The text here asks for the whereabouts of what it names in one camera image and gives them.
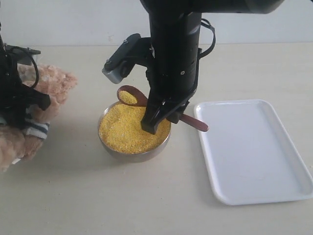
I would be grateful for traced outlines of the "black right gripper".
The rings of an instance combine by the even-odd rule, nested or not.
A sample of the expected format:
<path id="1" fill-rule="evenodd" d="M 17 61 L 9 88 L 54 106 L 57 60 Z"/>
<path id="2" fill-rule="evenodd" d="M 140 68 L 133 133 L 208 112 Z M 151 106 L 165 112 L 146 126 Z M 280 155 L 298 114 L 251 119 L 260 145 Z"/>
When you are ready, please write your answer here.
<path id="1" fill-rule="evenodd" d="M 169 115 L 179 122 L 194 94 L 201 14 L 151 12 L 149 23 L 154 67 L 141 128 L 156 134 Z M 179 107 L 170 114 L 170 106 Z"/>

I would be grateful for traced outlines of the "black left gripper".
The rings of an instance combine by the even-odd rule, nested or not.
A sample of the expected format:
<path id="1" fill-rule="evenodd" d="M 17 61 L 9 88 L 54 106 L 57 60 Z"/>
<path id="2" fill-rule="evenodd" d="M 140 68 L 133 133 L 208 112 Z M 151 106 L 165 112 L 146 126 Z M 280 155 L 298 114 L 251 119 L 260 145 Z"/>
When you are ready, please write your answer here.
<path id="1" fill-rule="evenodd" d="M 31 56 L 30 59 L 36 69 L 36 62 Z M 0 48 L 0 116 L 7 125 L 23 129 L 25 127 L 26 109 L 29 104 L 37 105 L 43 111 L 51 105 L 48 94 L 31 90 L 36 86 L 36 81 L 31 87 L 22 83 L 17 60 L 2 46 Z"/>

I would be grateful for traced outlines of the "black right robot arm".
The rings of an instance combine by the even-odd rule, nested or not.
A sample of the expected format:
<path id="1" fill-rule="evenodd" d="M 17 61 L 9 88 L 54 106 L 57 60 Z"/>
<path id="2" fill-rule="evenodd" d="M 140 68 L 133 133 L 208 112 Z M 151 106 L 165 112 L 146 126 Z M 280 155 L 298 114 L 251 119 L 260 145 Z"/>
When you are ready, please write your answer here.
<path id="1" fill-rule="evenodd" d="M 150 22 L 146 76 L 150 86 L 144 131 L 155 134 L 167 119 L 177 123 L 198 86 L 203 13 L 268 14 L 280 0 L 143 0 Z"/>

